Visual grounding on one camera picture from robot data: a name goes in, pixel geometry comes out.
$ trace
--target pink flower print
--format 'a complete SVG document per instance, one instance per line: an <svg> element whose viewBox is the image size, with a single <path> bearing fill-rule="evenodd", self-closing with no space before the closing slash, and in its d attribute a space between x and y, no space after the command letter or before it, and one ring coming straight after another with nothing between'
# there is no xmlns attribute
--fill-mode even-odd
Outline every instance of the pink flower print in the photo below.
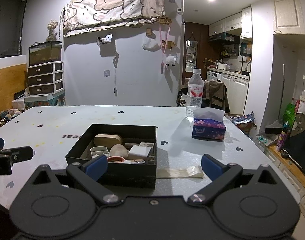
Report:
<svg viewBox="0 0 305 240"><path fill-rule="evenodd" d="M215 137L215 139L217 140L223 140L224 135L219 135L217 134L217 136Z"/></svg>

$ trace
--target white table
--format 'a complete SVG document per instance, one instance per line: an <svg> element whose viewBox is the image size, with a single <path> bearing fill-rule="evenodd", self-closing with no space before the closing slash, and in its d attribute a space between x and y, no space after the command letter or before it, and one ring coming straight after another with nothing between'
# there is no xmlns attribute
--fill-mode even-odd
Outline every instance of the white table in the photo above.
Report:
<svg viewBox="0 0 305 240"><path fill-rule="evenodd" d="M286 177L233 123L224 119L227 130L223 142L197 140L191 137L192 125L185 119L185 110L185 107L150 106L43 106L29 109L0 128L0 137L5 140L4 148L31 146L35 151L31 160L14 164L12 175L0 176L0 204L9 209L39 165L49 164L52 169L64 169L67 166L65 156L78 138L63 138L63 135L81 136L93 123L156 125L157 168L200 165L201 157L206 153L224 164L238 163L244 169L257 169L261 163L268 163L299 203L299 194ZM161 145L162 140L168 144ZM206 175L200 179L157 179L156 188L148 194L183 195L187 199L210 182Z"/></svg>

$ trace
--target open black box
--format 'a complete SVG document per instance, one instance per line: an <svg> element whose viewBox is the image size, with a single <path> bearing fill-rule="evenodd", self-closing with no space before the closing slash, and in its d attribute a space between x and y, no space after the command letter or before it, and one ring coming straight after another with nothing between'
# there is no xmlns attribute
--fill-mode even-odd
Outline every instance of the open black box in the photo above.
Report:
<svg viewBox="0 0 305 240"><path fill-rule="evenodd" d="M90 148L99 134L118 134L123 143L152 142L154 147L145 164L108 163L105 174L98 180L103 185L155 188L157 169L157 137L155 126L92 124L66 155L68 165L91 160Z"/></svg>

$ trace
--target white bottle cap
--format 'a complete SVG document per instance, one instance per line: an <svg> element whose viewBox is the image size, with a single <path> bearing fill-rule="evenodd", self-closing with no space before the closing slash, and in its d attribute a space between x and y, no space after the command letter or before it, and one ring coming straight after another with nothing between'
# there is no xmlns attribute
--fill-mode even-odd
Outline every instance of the white bottle cap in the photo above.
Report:
<svg viewBox="0 0 305 240"><path fill-rule="evenodd" d="M194 68L193 73L194 74L200 74L201 73L201 69Z"/></svg>

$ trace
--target fish tank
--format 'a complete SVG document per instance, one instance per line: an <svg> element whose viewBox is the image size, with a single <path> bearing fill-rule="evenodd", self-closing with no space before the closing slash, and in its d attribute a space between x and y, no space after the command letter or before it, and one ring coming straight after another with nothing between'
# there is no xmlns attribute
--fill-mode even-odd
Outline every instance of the fish tank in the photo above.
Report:
<svg viewBox="0 0 305 240"><path fill-rule="evenodd" d="M46 41L29 47L29 66L61 61L61 41Z"/></svg>

